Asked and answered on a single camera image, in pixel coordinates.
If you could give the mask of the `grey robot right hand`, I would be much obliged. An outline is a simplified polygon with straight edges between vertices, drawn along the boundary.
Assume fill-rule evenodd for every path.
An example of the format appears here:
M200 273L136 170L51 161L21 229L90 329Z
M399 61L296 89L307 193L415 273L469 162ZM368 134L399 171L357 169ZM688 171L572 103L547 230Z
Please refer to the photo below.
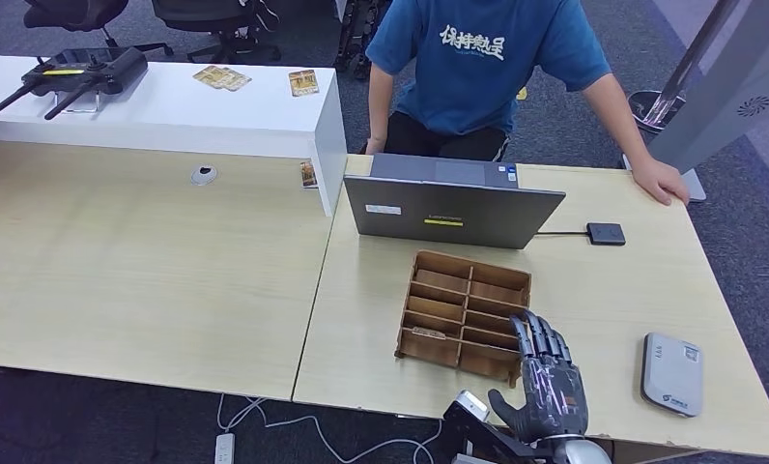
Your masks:
M582 437L588 428L584 383L563 336L529 309L522 316L511 315L510 322L521 352L525 404L515 408L491 389L493 412L526 444Z

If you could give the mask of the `person's left hand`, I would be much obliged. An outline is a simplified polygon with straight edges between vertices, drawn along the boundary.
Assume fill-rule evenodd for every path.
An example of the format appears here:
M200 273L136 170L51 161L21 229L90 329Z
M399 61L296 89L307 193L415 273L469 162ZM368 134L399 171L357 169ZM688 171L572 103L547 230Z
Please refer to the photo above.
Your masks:
M676 168L651 156L630 159L630 166L636 184L659 203L668 206L673 198L689 203L690 193Z

